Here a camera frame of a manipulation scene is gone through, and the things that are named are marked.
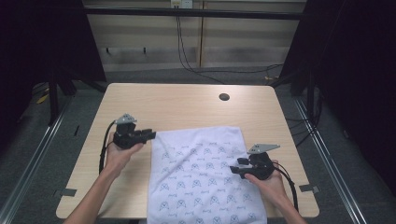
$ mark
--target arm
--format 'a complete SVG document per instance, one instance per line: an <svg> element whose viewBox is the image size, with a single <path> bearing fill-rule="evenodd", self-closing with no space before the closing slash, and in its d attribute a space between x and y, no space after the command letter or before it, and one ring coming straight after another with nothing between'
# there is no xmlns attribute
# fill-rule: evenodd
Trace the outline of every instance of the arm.
<svg viewBox="0 0 396 224"><path fill-rule="evenodd" d="M266 180L259 180L256 176L250 174L245 174L245 178L259 188L262 197L267 199L280 211L287 223L306 223L289 200L283 186L282 175L279 171L275 170Z"/></svg>
<svg viewBox="0 0 396 224"><path fill-rule="evenodd" d="M113 134L108 138L110 144L107 145L105 168L64 223L94 223L111 184L120 175L131 156L143 147L143 144L136 144L129 149L121 150L112 143Z"/></svg>

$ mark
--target metal rail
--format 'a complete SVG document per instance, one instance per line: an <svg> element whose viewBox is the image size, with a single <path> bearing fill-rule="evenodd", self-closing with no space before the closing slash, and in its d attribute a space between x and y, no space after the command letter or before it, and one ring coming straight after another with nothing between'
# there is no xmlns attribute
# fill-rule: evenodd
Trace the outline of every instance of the metal rail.
<svg viewBox="0 0 396 224"><path fill-rule="evenodd" d="M348 211L350 217L352 218L352 221L356 224L362 224L362 223L367 224L367 221L364 218L364 215L355 197L353 196L352 192L347 186L347 183L345 182L344 178L341 176L341 173L339 172L334 160L332 159L332 155L330 151L327 149L317 129L314 129L311 123L308 121L308 116L306 115L307 113L306 107L303 103L303 100L301 98L297 98L295 100L295 104L297 105L301 117L305 120L305 126L308 129L308 131L311 133L312 140L314 141L315 146L317 147L318 153L322 158L326 166L326 169L329 172L330 177L332 178L332 182L337 188L338 193L340 194L340 197L346 207L346 210Z"/></svg>
<svg viewBox="0 0 396 224"><path fill-rule="evenodd" d="M124 16L171 16L203 18L236 18L262 20L299 21L308 15L299 12L236 11L193 8L155 8L155 7L37 7L35 12L76 13L91 15L124 15Z"/></svg>
<svg viewBox="0 0 396 224"><path fill-rule="evenodd" d="M33 155L32 159L30 159L29 164L27 165L21 178L19 179L17 186L14 188L14 190L12 190L2 210L0 211L0 223L11 223L12 219L15 217L15 214L17 213L17 210L20 207L26 192L33 181L35 173L37 172L41 162L43 161L48 151L48 148L50 147L50 143L52 142L53 137L58 132L58 129L61 126L61 123L64 119L64 113L66 112L71 101L72 97L67 97L64 108L59 114L59 117L54 121L52 126L49 126L46 130L40 144L35 150L35 154Z"/></svg>

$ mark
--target towel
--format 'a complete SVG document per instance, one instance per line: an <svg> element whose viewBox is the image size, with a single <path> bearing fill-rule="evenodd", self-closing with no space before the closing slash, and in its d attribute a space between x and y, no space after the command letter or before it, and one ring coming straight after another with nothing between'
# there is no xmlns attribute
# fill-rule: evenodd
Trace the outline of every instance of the towel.
<svg viewBox="0 0 396 224"><path fill-rule="evenodd" d="M157 132L148 224L267 223L260 192L231 173L247 150L237 127Z"/></svg>

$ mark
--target forearm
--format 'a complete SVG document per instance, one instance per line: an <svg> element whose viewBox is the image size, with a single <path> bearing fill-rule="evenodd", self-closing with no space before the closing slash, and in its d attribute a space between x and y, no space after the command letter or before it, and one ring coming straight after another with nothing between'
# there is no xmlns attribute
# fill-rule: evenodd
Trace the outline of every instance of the forearm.
<svg viewBox="0 0 396 224"><path fill-rule="evenodd" d="M282 213L288 224L306 224L300 213L294 208L287 196L279 198L275 203L276 208Z"/></svg>
<svg viewBox="0 0 396 224"><path fill-rule="evenodd" d="M115 176L104 169L64 223L94 223Z"/></svg>

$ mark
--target cable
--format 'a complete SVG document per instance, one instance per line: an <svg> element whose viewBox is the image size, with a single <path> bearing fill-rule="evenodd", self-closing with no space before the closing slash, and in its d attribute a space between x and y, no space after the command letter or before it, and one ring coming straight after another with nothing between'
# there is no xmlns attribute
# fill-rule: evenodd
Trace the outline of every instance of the cable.
<svg viewBox="0 0 396 224"><path fill-rule="evenodd" d="M289 119L289 118L285 118L285 120L289 120L289 121L306 121L308 119Z"/></svg>
<svg viewBox="0 0 396 224"><path fill-rule="evenodd" d="M106 155L106 150L108 145L110 145L111 143L108 143L106 145L106 140L107 140L107 136L108 133L110 132L111 127L114 125L114 122L111 122L110 125L108 126L107 130L106 130L106 134L105 134L105 139L103 141L103 146L102 146L102 151L100 153L100 160L99 160L99 174L102 172L104 166L105 166L105 155Z"/></svg>
<svg viewBox="0 0 396 224"><path fill-rule="evenodd" d="M301 131L301 132L299 132L299 133L294 133L294 134L292 134L291 136L296 136L296 135L299 135L299 134L302 134L302 133L306 133L306 130L303 130L303 131Z"/></svg>
<svg viewBox="0 0 396 224"><path fill-rule="evenodd" d="M189 71L189 72L193 72L194 74L196 74L196 75L198 75L198 76L200 76L200 77L207 77L207 78L209 78L209 79L212 79L212 80L217 81L218 83L221 83L221 84L224 85L224 84L225 84L224 82L222 82L222 81L220 81L220 80L218 80L218 79L215 79L215 78L213 78L213 77L204 76L204 75L202 75L202 74L200 74L200 73L198 73L198 72L196 72L196 71L194 71L194 70L192 69L192 67L191 67L190 64L189 64L189 61L187 60L187 55L186 55L186 52L185 52L185 50L184 50L184 42L183 42L183 37L182 37L182 34L181 34L181 26L180 26L180 17L176 17L176 20L177 20L177 52L178 52L178 59L180 60L181 65L184 67L184 69L186 69L186 70ZM181 42L181 47L182 47L183 54L184 54L184 59L185 59L185 61L186 61L186 63L187 63L187 66L188 66L189 68L186 67L186 65L184 65L183 61L181 60L181 55L180 55L180 42Z"/></svg>
<svg viewBox="0 0 396 224"><path fill-rule="evenodd" d="M267 75L265 76L265 86L268 86L268 84L270 83L270 74L268 73L268 71L265 71L265 74Z"/></svg>
<svg viewBox="0 0 396 224"><path fill-rule="evenodd" d="M46 84L47 84L47 82L43 82L43 83L41 83L40 85L34 87L34 88L32 89L32 95L37 95L38 93L40 93L40 92L44 91L46 88L48 88L48 86L45 86L44 88L42 88L42 89L40 89L40 90L37 91L37 89L43 87L43 86L46 85Z"/></svg>
<svg viewBox="0 0 396 224"><path fill-rule="evenodd" d="M303 124L303 123L304 123L303 121L300 121L300 122L298 122L297 124L294 124L293 126L289 127L289 130L291 130L291 129L293 129L293 128L296 128L296 127L300 126L300 125Z"/></svg>
<svg viewBox="0 0 396 224"><path fill-rule="evenodd" d="M285 167L283 167L282 165L280 165L277 162L273 162L277 165L279 165L280 167L282 167L284 171L282 171L281 169L274 167L277 171L279 171L283 176L285 176L285 178L288 180L289 185L290 185L290 189L291 189L291 194L293 195L293 203L294 203L294 208L297 210L297 212L299 211L298 209L298 200L297 200L297 191L296 188L294 186L294 182L291 180L289 173L286 171Z"/></svg>
<svg viewBox="0 0 396 224"><path fill-rule="evenodd" d="M322 107L323 107L323 98L324 98L324 96L319 89L318 100L317 100L317 105L316 105L316 115L314 116L314 126L315 127L317 127L319 124L319 119L320 119L320 115L321 115Z"/></svg>
<svg viewBox="0 0 396 224"><path fill-rule="evenodd" d="M296 144L296 147L299 147L301 143L303 143L305 141L305 139L311 134L312 132L309 132L304 138L303 140L301 140L299 143Z"/></svg>
<svg viewBox="0 0 396 224"><path fill-rule="evenodd" d="M184 55L184 60L187 64L187 66L183 63L182 59L181 59L181 54L180 54L180 43L181 43L181 49ZM181 33L181 23L180 23L180 17L177 17L177 51L178 51L178 58L180 60L181 65L184 67L184 69L186 69L189 72L193 72L194 74L201 76L201 77L207 77L210 78L212 80L215 80L221 84L225 84L224 82L215 79L213 77L208 77L208 76L204 76L203 73L236 73L236 74L253 74L253 73L261 73L261 72L265 72L267 74L267 76L269 77L268 71L272 70L274 68L277 68L281 65L283 65L283 63L279 63L279 64L272 64L267 66L265 69L262 70L256 70L256 71L229 71L229 70L206 70L206 71L196 71L194 70L190 64L189 61L187 60L187 55L186 52L184 50L184 42L183 42L183 37L182 37L182 33Z"/></svg>

